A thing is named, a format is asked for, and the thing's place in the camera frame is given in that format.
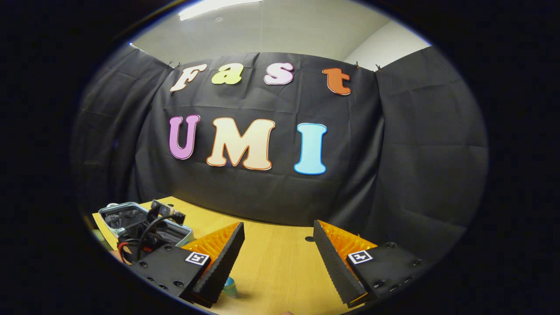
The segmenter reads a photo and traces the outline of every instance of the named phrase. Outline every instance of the white wall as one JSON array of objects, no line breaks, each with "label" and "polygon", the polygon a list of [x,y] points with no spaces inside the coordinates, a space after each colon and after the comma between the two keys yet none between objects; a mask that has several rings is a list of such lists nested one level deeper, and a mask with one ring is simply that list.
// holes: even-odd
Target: white wall
[{"label": "white wall", "polygon": [[344,62],[377,71],[406,55],[431,46],[430,43],[408,30],[401,24],[391,21],[378,29],[354,50]]}]

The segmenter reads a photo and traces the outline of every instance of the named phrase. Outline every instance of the ceiling light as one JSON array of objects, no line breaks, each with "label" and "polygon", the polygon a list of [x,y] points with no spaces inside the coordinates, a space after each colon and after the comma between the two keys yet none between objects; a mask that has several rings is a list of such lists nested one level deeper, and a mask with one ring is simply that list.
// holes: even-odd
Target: ceiling light
[{"label": "ceiling light", "polygon": [[235,6],[237,4],[262,2],[263,0],[202,0],[179,12],[181,21],[201,15],[220,8]]}]

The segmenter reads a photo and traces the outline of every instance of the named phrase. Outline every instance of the wooden table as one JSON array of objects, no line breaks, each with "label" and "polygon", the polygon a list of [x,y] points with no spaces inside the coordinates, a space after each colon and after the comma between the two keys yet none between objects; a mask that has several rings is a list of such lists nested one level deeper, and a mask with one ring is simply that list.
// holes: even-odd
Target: wooden table
[{"label": "wooden table", "polygon": [[[172,204],[185,214],[184,224],[193,229],[195,238],[238,221],[245,225],[245,242],[230,273],[239,297],[234,299],[222,293],[212,308],[201,308],[224,315],[280,315],[286,311],[294,315],[335,315],[351,310],[338,296],[317,246],[305,240],[313,235],[312,227],[241,219],[175,197],[159,201]],[[151,201],[141,204],[147,209],[150,205]],[[116,250],[115,236],[99,214],[93,216],[105,239]]]}]

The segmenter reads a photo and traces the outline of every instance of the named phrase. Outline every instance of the black cable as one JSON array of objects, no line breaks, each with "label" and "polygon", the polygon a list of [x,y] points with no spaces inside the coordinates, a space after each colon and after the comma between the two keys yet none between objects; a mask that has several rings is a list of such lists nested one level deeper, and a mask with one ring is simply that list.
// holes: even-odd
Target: black cable
[{"label": "black cable", "polygon": [[165,219],[169,219],[173,217],[172,215],[166,215],[166,216],[162,216],[162,217],[158,217],[156,220],[152,221],[150,223],[150,225],[148,225],[148,227],[144,230],[144,233],[142,233],[142,236],[140,236],[140,239],[138,241],[138,248],[136,249],[136,260],[140,260],[140,253],[142,252],[142,246],[144,244],[144,238],[146,238],[146,235],[148,235],[148,232],[158,223],[160,223],[161,221],[165,220]]},{"label": "black cable", "polygon": [[124,241],[122,241],[121,243],[130,243],[130,242],[139,242],[140,240],[137,238],[129,238],[129,239],[125,239]]}]

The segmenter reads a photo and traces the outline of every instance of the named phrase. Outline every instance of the black cloth backdrop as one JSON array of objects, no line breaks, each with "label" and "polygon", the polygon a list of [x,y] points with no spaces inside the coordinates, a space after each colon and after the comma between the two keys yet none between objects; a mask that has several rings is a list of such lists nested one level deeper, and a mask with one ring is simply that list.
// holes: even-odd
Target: black cloth backdrop
[{"label": "black cloth backdrop", "polygon": [[85,213],[131,198],[127,190],[138,135],[154,93],[171,70],[164,62],[126,45],[86,86],[70,148],[78,206]]},{"label": "black cloth backdrop", "polygon": [[438,260],[479,205],[486,128],[465,81],[434,47],[376,72],[385,118],[375,198],[363,236]]},{"label": "black cloth backdrop", "polygon": [[[244,65],[238,84],[211,83],[220,66],[234,62]],[[264,83],[266,67],[275,62],[294,66],[292,82]],[[203,63],[208,68],[183,90],[169,91],[184,68]],[[322,70],[334,67],[350,75],[344,81],[350,95],[328,89]],[[194,152],[179,160],[169,150],[169,119],[192,114],[200,115]],[[219,117],[233,118],[241,134],[255,119],[275,121],[272,168],[208,165],[212,122]],[[328,130],[321,155],[327,170],[320,175],[293,169],[301,151],[296,126],[305,122]],[[179,143],[185,143],[185,127]],[[398,242],[427,259],[439,258],[465,230],[488,164],[476,102],[432,47],[374,73],[289,53],[233,55],[171,69],[127,45],[86,89],[74,139],[73,167],[85,211],[175,196],[277,224],[311,226],[320,219],[374,243]]]}]

